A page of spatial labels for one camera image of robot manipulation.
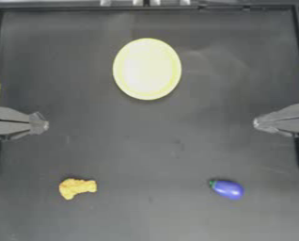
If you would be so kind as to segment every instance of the yellow oval plate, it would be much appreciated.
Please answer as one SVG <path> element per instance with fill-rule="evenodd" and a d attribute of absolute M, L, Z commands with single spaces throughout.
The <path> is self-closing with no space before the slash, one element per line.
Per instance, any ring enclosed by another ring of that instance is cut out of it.
<path fill-rule="evenodd" d="M 119 88 L 141 100 L 165 96 L 181 79 L 181 62 L 172 47 L 155 39 L 131 41 L 117 52 L 113 76 Z"/>

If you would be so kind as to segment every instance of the black surface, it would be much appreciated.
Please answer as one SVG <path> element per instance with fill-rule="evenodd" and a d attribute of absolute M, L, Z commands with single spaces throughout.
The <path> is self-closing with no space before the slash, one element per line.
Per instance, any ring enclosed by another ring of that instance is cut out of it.
<path fill-rule="evenodd" d="M 181 58 L 181 82 L 155 102 L 112 78 L 120 47 L 151 37 Z M 289 12 L 15 12 L 0 42 L 1 105 L 39 110 L 51 130 L 3 147 L 1 240 L 299 240 L 292 139 L 252 119 L 299 102 Z M 96 179 L 64 201 L 57 185 Z M 241 201 L 208 189 L 223 177 Z"/>

